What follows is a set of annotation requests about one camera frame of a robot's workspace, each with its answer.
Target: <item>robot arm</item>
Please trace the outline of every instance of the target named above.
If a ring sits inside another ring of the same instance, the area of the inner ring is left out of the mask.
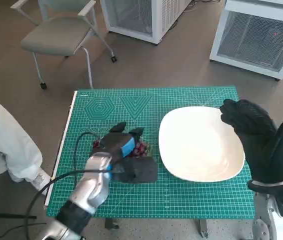
[[[111,161],[109,153],[97,152],[87,160],[85,169],[107,170]],[[58,215],[40,232],[36,240],[83,239],[81,232],[109,195],[109,182],[109,173],[84,173]]]

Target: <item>oval plate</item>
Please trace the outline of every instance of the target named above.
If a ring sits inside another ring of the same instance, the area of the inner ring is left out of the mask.
[[[235,177],[245,163],[243,145],[222,122],[218,108],[189,106],[167,113],[159,128],[162,162],[174,176],[193,182]]]

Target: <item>black cable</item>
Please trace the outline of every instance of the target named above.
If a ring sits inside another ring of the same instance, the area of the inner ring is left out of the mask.
[[[24,218],[24,231],[25,231],[25,236],[27,240],[31,240],[30,239],[30,234],[29,234],[29,229],[28,229],[28,219],[31,213],[31,210],[36,202],[36,200],[38,199],[38,197],[43,193],[43,191],[45,191],[50,185],[52,185],[53,183],[64,179],[70,175],[76,175],[76,174],[83,174],[83,173],[114,173],[114,174],[119,174],[120,172],[113,172],[111,170],[99,170],[99,169],[86,169],[86,170],[76,170],[76,171],[70,171],[67,173],[64,173],[58,177],[56,177],[55,179],[51,180],[49,183],[47,183],[40,191],[38,191],[35,196],[33,197],[33,199],[31,200],[27,210],[26,210],[26,214],[25,214],[25,218]]]
[[[28,226],[36,226],[36,225],[45,225],[46,223],[31,223]],[[14,226],[10,229],[8,229],[7,231],[5,231],[2,235],[0,235],[0,239],[5,237],[7,234],[9,234],[11,231],[15,230],[15,229],[19,229],[22,228],[24,225],[19,225],[19,226]]]
[[[79,135],[79,137],[77,138],[76,140],[76,143],[75,143],[75,148],[74,148],[74,151],[73,151],[73,155],[72,155],[72,162],[73,162],[73,170],[76,171],[77,169],[77,161],[76,161],[76,154],[77,154],[77,149],[78,149],[78,144],[80,142],[80,140],[82,139],[83,136],[85,135],[93,135],[95,136],[98,140],[101,140],[100,136],[98,136],[96,133],[93,133],[91,131],[85,131],[83,132],[82,134]],[[77,185],[77,174],[74,175],[74,185],[73,185],[73,189],[76,188],[76,185]]]
[[[168,29],[168,31],[172,30],[174,27],[176,27],[178,23],[178,19],[176,19],[176,21],[171,25],[171,27]]]

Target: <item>chair wheel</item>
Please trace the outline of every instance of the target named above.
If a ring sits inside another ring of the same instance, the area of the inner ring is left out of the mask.
[[[112,57],[111,57],[111,61],[112,61],[113,63],[116,63],[116,62],[117,62],[117,57],[116,57],[116,56],[112,56]]]
[[[44,82],[44,83],[41,83],[41,84],[40,84],[40,87],[41,87],[41,89],[44,89],[44,90],[45,90],[45,89],[47,88],[47,85],[46,85],[46,83]]]

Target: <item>table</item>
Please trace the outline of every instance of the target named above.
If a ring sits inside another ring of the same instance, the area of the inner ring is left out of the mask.
[[[253,192],[246,185],[249,167],[236,177],[215,183],[194,183],[171,175],[159,152],[158,132],[169,111],[188,106],[218,108],[224,99],[237,100],[234,86],[170,87],[78,90],[69,110],[52,176],[73,170],[73,150],[77,137],[85,131],[105,135],[119,122],[126,129],[145,127],[142,139],[153,147],[158,163],[158,180],[151,184],[110,183],[110,194],[95,217],[101,218],[180,218],[252,219]],[[83,169],[92,148],[93,136],[78,145],[78,169]],[[74,178],[58,181],[48,191],[47,215],[55,216],[73,189]]]

